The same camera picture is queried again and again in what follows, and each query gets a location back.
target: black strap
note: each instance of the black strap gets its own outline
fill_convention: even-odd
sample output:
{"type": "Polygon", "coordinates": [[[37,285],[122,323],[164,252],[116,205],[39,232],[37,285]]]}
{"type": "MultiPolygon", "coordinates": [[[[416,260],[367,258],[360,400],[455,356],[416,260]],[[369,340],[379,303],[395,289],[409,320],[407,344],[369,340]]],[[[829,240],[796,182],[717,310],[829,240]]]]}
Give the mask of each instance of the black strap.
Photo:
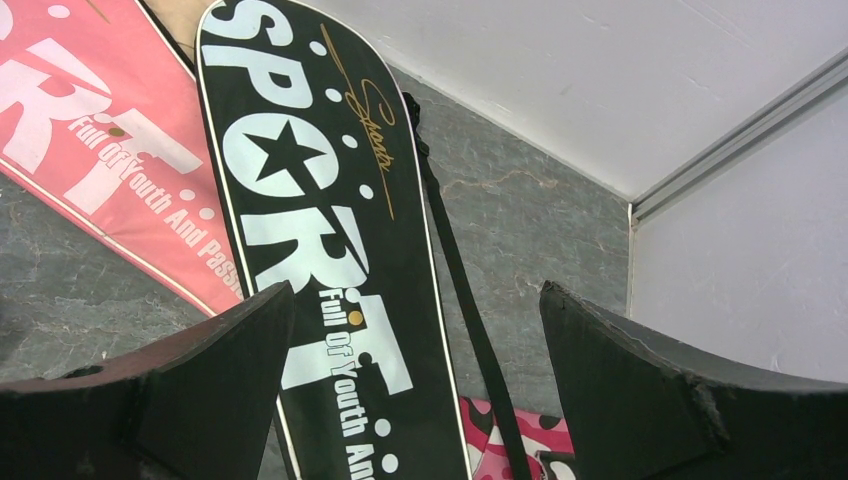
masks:
{"type": "Polygon", "coordinates": [[[474,295],[471,293],[468,275],[465,273],[465,266],[462,263],[459,247],[456,245],[456,238],[453,236],[448,212],[445,210],[445,204],[442,201],[439,181],[430,168],[428,161],[430,147],[424,143],[418,134],[421,106],[407,92],[403,92],[403,99],[412,121],[415,146],[418,150],[418,165],[427,188],[427,199],[430,202],[430,210],[433,212],[436,231],[445,252],[445,260],[450,270],[454,289],[456,289],[456,298],[459,300],[462,316],[465,319],[465,328],[468,329],[471,346],[477,356],[477,362],[483,374],[483,383],[485,383],[486,391],[489,393],[489,401],[492,403],[492,410],[495,412],[495,419],[503,437],[506,455],[512,470],[512,478],[515,480],[532,480],[530,465],[527,463],[527,453],[521,440],[521,431],[518,429],[518,421],[515,419],[509,390],[503,378],[495,350],[492,348],[492,342],[489,340],[489,334],[486,333],[486,326],[483,324],[483,319],[480,318],[480,311],[477,309],[474,295]]]}

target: black star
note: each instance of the black star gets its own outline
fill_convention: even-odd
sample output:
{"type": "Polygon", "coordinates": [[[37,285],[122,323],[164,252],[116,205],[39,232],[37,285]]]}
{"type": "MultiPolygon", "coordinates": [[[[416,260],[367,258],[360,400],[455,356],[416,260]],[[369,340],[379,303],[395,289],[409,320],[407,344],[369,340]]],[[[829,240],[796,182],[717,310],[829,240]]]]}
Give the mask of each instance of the black star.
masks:
{"type": "Polygon", "coordinates": [[[260,137],[257,135],[246,135],[257,147],[261,148],[268,154],[265,160],[265,165],[256,177],[256,181],[289,168],[292,164],[302,164],[310,158],[324,155],[325,152],[314,148],[305,147],[297,143],[294,138],[294,130],[291,128],[291,122],[286,122],[283,131],[277,139],[260,137]]]}

